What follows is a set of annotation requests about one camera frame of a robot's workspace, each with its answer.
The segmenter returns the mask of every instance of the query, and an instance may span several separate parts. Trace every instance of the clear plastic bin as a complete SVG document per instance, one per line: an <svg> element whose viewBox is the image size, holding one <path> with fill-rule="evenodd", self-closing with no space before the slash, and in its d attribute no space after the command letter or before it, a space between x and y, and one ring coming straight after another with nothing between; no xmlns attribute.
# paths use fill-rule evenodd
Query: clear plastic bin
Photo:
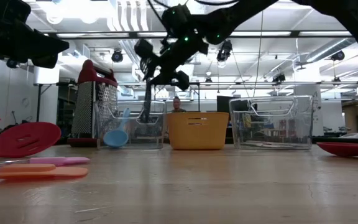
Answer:
<svg viewBox="0 0 358 224"><path fill-rule="evenodd" d="M311 148L312 96L241 98L229 105L236 148Z"/></svg>
<svg viewBox="0 0 358 224"><path fill-rule="evenodd" d="M96 117L96 130L98 138L98 149L113 149L105 145L103 136L111 130L117 129L123 120L123 111L129 108L131 115L124 126L128 134L128 142L120 149L161 149L163 148L163 136L165 133L165 102L151 102L150 119L143 123L140 119L143 101L130 103L109 103L97 101L94 104Z"/></svg>

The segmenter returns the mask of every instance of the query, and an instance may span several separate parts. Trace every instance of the table surface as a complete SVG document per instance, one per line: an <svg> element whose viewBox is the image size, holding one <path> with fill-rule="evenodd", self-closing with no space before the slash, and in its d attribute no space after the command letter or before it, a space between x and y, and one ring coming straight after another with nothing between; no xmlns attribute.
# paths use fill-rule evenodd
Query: table surface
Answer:
<svg viewBox="0 0 358 224"><path fill-rule="evenodd" d="M0 223L358 223L358 158L310 151L109 151L82 179L0 181Z"/></svg>

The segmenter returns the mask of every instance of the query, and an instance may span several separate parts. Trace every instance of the yellow basket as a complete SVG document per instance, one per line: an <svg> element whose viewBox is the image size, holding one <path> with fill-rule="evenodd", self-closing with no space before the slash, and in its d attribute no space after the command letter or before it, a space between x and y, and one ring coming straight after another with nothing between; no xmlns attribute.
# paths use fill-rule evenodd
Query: yellow basket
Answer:
<svg viewBox="0 0 358 224"><path fill-rule="evenodd" d="M169 141L173 149L223 149L228 113L167 114Z"/></svg>

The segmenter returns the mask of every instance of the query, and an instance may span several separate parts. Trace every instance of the person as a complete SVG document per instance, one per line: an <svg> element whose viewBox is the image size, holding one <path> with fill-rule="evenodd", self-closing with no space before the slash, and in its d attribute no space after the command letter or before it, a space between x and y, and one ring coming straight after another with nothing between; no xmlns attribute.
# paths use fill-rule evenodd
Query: person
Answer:
<svg viewBox="0 0 358 224"><path fill-rule="evenodd" d="M180 99L179 97L175 96L175 98L173 99L173 110L171 111L171 113L183 113L186 112L186 110L180 108Z"/></svg>

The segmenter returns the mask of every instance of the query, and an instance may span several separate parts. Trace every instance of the red spatula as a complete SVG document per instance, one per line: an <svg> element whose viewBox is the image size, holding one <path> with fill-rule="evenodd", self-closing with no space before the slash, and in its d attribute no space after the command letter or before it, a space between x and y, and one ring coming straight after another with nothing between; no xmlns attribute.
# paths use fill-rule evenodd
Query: red spatula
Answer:
<svg viewBox="0 0 358 224"><path fill-rule="evenodd" d="M337 156L358 156L358 143L317 142L317 145Z"/></svg>
<svg viewBox="0 0 358 224"><path fill-rule="evenodd" d="M25 123L0 134L0 157L20 158L41 152L60 138L60 128L46 122Z"/></svg>

